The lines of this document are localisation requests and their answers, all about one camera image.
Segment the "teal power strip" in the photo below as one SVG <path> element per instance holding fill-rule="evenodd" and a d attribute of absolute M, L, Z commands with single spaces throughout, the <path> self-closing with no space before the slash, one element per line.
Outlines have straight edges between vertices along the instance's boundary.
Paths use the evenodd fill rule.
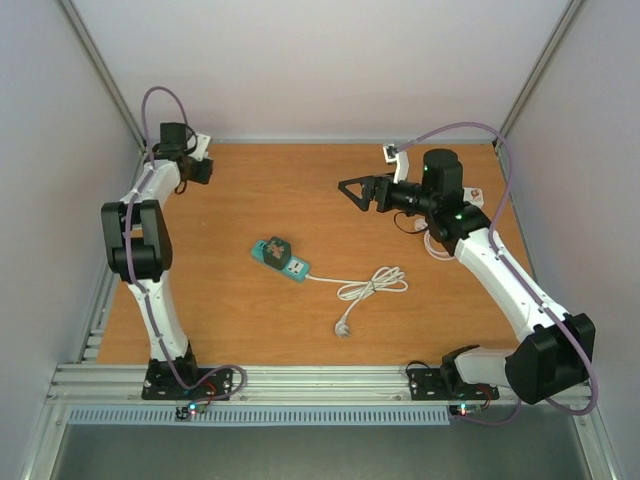
<path fill-rule="evenodd" d="M 277 236 L 258 240 L 250 253 L 260 264 L 298 283 L 305 281 L 310 270 L 308 262 L 293 255 L 291 244 Z"/>

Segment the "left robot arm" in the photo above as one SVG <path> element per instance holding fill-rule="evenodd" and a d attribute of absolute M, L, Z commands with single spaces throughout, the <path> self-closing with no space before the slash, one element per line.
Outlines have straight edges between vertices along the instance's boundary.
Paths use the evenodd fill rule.
<path fill-rule="evenodd" d="M 149 337 L 145 400 L 193 398 L 201 386 L 202 375 L 171 294 L 173 248 L 163 206 L 188 183 L 209 183 L 209 142 L 209 136 L 184 123 L 162 123 L 160 140 L 152 147 L 156 159 L 146 161 L 127 194 L 101 207 L 108 266 L 127 284 Z"/>

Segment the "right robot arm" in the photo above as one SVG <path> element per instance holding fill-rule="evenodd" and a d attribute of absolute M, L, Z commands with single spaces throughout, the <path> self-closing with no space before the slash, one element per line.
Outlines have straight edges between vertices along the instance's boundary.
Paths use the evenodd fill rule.
<path fill-rule="evenodd" d="M 445 355 L 440 367 L 444 390 L 459 397 L 476 384 L 501 386 L 534 405 L 587 382 L 596 395 L 594 323 L 584 313 L 570 314 L 516 261 L 482 209 L 466 199 L 457 154 L 427 151 L 422 178 L 415 183 L 407 179 L 406 154 L 392 145 L 383 151 L 396 167 L 393 173 L 342 180 L 339 190 L 362 211 L 374 204 L 380 213 L 422 216 L 430 236 L 497 303 L 518 341 L 513 351 L 471 345 Z"/>

